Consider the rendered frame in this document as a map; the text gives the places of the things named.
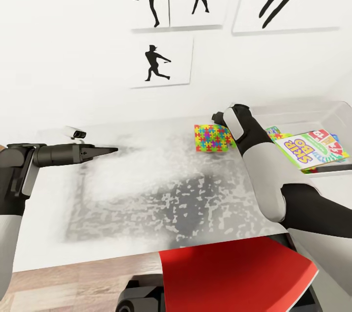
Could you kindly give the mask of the board game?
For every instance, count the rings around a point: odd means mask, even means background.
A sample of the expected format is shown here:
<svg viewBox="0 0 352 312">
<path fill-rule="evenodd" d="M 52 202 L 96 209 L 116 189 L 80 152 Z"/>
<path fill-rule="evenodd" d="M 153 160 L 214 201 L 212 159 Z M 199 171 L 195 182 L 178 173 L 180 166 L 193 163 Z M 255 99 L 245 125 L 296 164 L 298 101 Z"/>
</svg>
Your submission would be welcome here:
<svg viewBox="0 0 352 312">
<path fill-rule="evenodd" d="M 350 157 L 325 129 L 292 135 L 275 140 L 274 143 L 301 171 Z"/>
<path fill-rule="evenodd" d="M 339 142 L 339 140 L 338 140 L 338 137 L 337 137 L 337 135 L 334 135 L 334 134 L 330 134 L 337 142 L 338 142 L 338 144 L 340 145 L 340 142 Z M 341 145 L 340 145 L 341 146 Z M 339 160 L 339 161 L 336 161 L 336 162 L 338 162 L 338 163 L 341 163 L 341 162 L 343 162 L 343 161 L 346 161 L 346 159 L 344 159 L 344 160 Z"/>
<path fill-rule="evenodd" d="M 267 134 L 281 134 L 280 130 L 276 126 L 267 128 L 265 131 L 267 132 Z"/>
</svg>

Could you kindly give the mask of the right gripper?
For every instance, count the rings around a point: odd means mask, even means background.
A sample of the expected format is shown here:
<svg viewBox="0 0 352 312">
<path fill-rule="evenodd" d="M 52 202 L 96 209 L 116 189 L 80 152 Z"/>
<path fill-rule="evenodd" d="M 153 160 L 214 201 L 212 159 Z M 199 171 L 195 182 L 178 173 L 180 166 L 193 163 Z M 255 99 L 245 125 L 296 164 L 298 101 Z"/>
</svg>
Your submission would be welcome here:
<svg viewBox="0 0 352 312">
<path fill-rule="evenodd" d="M 224 112 L 218 111 L 216 114 L 213 115 L 212 120 L 214 120 L 215 124 L 222 125 L 222 126 L 228 128 L 223 120 L 223 114 L 224 114 Z"/>
</svg>

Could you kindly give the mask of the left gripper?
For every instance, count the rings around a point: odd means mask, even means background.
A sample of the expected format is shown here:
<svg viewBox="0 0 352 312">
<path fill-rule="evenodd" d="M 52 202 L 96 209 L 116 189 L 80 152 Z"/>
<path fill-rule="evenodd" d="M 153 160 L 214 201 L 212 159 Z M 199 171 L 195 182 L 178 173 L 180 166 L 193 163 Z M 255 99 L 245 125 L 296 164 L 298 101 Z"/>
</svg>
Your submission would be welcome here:
<svg viewBox="0 0 352 312">
<path fill-rule="evenodd" d="M 94 156 L 109 154 L 118 151 L 119 148 L 95 147 L 87 144 L 60 144 L 53 146 L 51 160 L 56 166 L 82 164 Z"/>
</svg>

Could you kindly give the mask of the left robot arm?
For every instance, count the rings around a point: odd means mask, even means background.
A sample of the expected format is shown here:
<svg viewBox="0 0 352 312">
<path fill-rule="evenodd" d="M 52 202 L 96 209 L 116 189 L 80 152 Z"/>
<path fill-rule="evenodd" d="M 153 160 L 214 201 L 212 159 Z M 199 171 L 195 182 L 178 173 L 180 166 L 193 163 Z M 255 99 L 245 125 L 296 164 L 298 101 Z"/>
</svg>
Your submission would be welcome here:
<svg viewBox="0 0 352 312">
<path fill-rule="evenodd" d="M 65 126 L 68 144 L 8 144 L 0 151 L 0 302 L 12 278 L 13 263 L 25 211 L 41 167 L 82 164 L 94 156 L 113 153 L 117 147 L 85 144 L 86 132 Z"/>
</svg>

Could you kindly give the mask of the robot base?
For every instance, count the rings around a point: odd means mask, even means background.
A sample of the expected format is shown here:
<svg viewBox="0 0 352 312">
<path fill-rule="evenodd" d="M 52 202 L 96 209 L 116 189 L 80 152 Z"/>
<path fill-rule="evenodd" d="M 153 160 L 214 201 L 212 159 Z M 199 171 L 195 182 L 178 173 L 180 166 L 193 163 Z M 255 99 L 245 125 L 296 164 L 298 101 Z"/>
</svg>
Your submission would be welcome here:
<svg viewBox="0 0 352 312">
<path fill-rule="evenodd" d="M 138 280 L 129 281 L 115 312 L 166 312 L 164 287 L 139 287 Z"/>
</svg>

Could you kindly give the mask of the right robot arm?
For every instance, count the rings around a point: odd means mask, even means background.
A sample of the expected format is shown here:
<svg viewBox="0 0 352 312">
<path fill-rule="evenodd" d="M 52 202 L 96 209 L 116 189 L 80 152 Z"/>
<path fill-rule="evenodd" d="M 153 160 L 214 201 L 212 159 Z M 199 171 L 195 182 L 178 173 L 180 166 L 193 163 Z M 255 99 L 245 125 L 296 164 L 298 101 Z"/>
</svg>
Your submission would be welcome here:
<svg viewBox="0 0 352 312">
<path fill-rule="evenodd" d="M 231 132 L 264 217 L 280 223 L 352 298 L 352 209 L 326 199 L 251 113 L 231 103 L 212 120 Z"/>
</svg>

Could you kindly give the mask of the jigsaw puzzle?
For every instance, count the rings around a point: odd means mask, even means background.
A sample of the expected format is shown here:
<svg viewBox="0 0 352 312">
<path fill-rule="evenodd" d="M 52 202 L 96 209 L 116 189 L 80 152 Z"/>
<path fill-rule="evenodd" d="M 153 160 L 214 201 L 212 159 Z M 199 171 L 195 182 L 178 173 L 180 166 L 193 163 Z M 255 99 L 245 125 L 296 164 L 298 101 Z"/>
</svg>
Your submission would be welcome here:
<svg viewBox="0 0 352 312">
<path fill-rule="evenodd" d="M 222 125 L 194 125 L 196 152 L 227 152 L 227 144 L 237 147 L 231 132 Z"/>
<path fill-rule="evenodd" d="M 292 134 L 287 133 L 287 134 L 269 134 L 269 137 L 272 139 L 272 141 L 278 140 L 278 139 L 282 139 L 282 138 L 286 138 L 286 137 L 290 137 L 292 136 Z M 302 170 L 304 173 L 318 173 L 317 169 L 313 166 L 313 168 L 308 168 L 308 169 L 304 169 Z"/>
</svg>

